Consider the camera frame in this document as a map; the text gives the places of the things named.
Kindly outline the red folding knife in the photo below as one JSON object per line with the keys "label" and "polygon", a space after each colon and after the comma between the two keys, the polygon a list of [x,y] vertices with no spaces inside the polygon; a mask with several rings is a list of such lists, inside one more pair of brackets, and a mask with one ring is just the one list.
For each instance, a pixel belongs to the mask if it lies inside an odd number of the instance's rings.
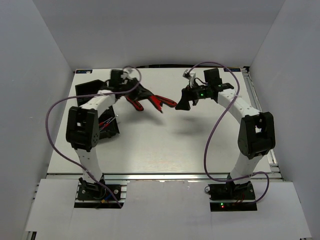
{"label": "red folding knife", "polygon": [[162,102],[155,95],[149,96],[148,100],[151,102],[151,104],[155,107],[156,110],[158,110],[160,113],[163,113],[161,106]]}

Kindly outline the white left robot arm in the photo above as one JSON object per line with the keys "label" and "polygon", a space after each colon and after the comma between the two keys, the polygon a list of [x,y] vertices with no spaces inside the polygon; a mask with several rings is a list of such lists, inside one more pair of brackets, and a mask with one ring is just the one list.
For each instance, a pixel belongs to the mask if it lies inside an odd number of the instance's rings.
{"label": "white left robot arm", "polygon": [[141,84],[142,74],[133,77],[130,68],[113,69],[107,80],[91,80],[75,87],[77,106],[68,111],[66,141],[76,152],[82,169],[80,184],[99,200],[105,196],[104,174],[99,165],[96,146],[100,135],[114,120],[113,106],[127,98],[132,103],[154,100],[153,93]]}

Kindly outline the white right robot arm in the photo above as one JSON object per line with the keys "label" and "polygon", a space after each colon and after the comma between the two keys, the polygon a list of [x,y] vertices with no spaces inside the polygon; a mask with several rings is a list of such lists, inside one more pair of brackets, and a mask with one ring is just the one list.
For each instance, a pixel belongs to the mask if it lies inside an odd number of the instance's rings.
{"label": "white right robot arm", "polygon": [[205,83],[199,85],[194,71],[184,71],[182,76],[189,83],[181,90],[181,99],[175,109],[189,111],[199,100],[211,99],[237,120],[240,154],[227,177],[230,184],[225,187],[226,195],[236,200],[243,195],[243,186],[250,181],[258,162],[276,145],[274,117],[270,112],[261,112],[243,100],[236,88],[222,81],[218,68],[203,73]]}

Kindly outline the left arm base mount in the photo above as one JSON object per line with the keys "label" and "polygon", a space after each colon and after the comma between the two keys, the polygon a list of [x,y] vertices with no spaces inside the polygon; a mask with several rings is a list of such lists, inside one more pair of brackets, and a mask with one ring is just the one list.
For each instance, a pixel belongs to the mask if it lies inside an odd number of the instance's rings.
{"label": "left arm base mount", "polygon": [[76,191],[74,208],[76,209],[121,209],[124,205],[127,185],[106,184],[110,193],[97,183],[90,183],[81,177]]}

